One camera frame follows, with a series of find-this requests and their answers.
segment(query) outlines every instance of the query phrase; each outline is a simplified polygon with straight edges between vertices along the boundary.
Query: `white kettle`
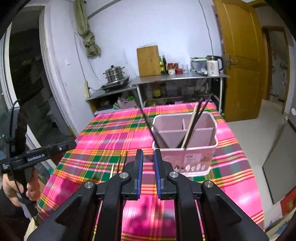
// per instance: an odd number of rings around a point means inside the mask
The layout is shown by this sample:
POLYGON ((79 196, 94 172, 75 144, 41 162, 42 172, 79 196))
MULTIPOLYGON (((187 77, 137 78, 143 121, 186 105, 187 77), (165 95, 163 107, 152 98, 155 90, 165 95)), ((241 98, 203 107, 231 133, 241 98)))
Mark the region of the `white kettle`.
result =
POLYGON ((207 56, 207 74, 209 76, 218 76, 220 71, 224 69, 223 58, 220 56, 207 56), (222 67, 219 69, 219 62, 218 59, 221 60, 222 67))

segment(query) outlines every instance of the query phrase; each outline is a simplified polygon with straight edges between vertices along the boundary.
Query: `door handle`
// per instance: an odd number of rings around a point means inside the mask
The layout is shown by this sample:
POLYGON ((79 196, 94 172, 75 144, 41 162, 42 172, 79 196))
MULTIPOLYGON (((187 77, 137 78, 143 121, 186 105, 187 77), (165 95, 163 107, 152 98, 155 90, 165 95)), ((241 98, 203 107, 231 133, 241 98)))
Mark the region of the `door handle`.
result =
POLYGON ((231 69, 232 65, 236 65, 237 64, 237 60, 236 59, 231 59, 230 54, 227 55, 227 66, 229 69, 231 69))

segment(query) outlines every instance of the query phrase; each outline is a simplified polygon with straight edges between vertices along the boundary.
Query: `green towel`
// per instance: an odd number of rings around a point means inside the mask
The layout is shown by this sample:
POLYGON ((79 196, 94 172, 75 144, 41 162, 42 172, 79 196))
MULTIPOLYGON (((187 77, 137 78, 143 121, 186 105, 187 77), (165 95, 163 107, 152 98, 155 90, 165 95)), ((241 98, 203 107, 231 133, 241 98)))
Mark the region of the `green towel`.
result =
POLYGON ((95 43, 95 37, 92 31, 90 31, 89 22, 85 11, 85 0, 75 0, 74 13, 76 28, 80 36, 84 38, 84 46, 88 57, 98 56, 101 54, 101 49, 95 43))

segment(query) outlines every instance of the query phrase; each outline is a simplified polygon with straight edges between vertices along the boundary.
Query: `pink utensil holder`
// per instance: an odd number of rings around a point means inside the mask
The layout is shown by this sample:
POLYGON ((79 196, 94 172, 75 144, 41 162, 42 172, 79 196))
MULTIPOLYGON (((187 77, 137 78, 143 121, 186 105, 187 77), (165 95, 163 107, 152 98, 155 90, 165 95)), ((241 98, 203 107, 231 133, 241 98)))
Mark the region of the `pink utensil holder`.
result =
POLYGON ((163 148, 161 138, 155 135, 163 160, 170 162, 176 172, 188 177, 203 176, 210 171, 218 145, 217 123, 210 112, 203 112, 194 127, 188 147, 176 148, 187 132, 191 115, 192 113, 177 113, 155 116, 152 131, 157 129, 167 143, 169 148, 163 148))

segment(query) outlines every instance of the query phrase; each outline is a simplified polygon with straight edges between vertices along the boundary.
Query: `pink plaid tablecloth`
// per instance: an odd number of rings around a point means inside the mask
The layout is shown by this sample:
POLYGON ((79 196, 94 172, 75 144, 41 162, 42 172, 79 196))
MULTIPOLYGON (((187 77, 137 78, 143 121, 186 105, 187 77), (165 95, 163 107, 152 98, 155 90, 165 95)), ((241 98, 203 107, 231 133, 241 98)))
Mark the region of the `pink plaid tablecloth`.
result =
MULTIPOLYGON (((194 103, 156 106, 144 111, 156 115, 192 112, 194 103)), ((191 178, 215 182, 254 222, 263 228, 263 210, 257 183, 237 139, 212 104, 205 109, 217 121, 218 146, 208 175, 191 178)), ((122 240, 175 240, 174 202, 156 195, 152 138, 138 109, 100 114, 77 138, 50 177, 39 201, 39 218, 47 218, 80 185, 109 180, 123 170, 123 160, 133 161, 136 150, 144 151, 142 190, 139 201, 127 201, 123 211, 122 240)))

